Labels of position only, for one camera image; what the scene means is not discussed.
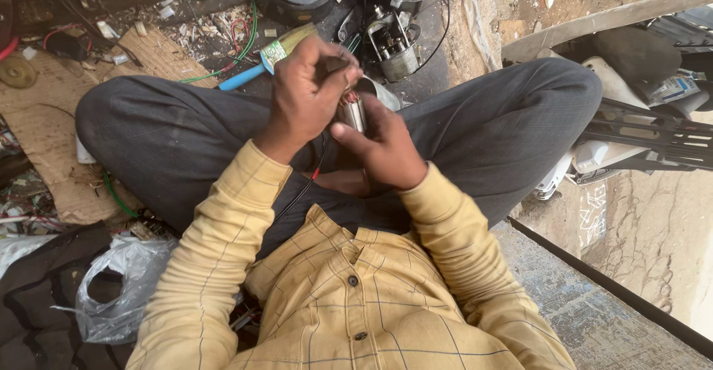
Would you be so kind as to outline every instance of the hand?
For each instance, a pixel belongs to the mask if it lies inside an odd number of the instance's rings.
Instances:
[[[362,94],[361,99],[369,125],[374,129],[374,139],[369,140],[339,122],[332,125],[332,136],[361,158],[364,168],[377,181],[400,190],[415,188],[429,168],[416,151],[406,123],[373,95]]]
[[[347,65],[320,79],[317,64],[329,57],[341,58]],[[305,37],[274,66],[270,119],[254,140],[257,148],[289,165],[299,149],[332,120],[346,87],[363,75],[357,58],[343,46],[327,44],[318,36]]]

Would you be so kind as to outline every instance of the paintbrush bristles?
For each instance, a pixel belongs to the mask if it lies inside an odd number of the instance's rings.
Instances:
[[[292,54],[292,50],[297,46],[297,44],[299,44],[300,41],[302,41],[303,38],[316,34],[315,25],[307,23],[306,25],[302,25],[283,34],[277,39],[277,41],[280,42],[287,55],[290,55]]]

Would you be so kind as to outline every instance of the metal cylinder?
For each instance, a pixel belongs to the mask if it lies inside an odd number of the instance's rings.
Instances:
[[[389,82],[397,82],[412,74],[419,68],[419,61],[416,58],[416,44],[406,48],[390,59],[379,62],[384,77]]]

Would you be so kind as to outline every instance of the white plastic bag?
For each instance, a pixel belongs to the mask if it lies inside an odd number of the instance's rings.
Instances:
[[[135,341],[148,297],[156,290],[177,240],[141,241],[114,236],[110,249],[92,262],[79,286],[76,317],[82,340],[96,344]],[[91,280],[106,267],[123,274],[119,298],[103,304],[89,296]]]

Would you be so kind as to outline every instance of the cardboard sheet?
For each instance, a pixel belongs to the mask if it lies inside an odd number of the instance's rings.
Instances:
[[[104,186],[96,192],[92,187],[100,184],[100,167],[77,163],[74,112],[81,97],[115,70],[114,74],[151,74],[173,80],[208,74],[156,28],[148,29],[148,37],[138,37],[132,28],[120,42],[134,51],[144,68],[130,63],[118,68],[98,65],[96,71],[85,71],[78,77],[55,57],[39,51],[30,61],[39,74],[32,87],[13,89],[0,82],[0,114],[47,183],[63,222],[92,224],[120,214]],[[204,79],[194,84],[214,87],[218,83]],[[122,187],[115,189],[130,208],[140,206]]]

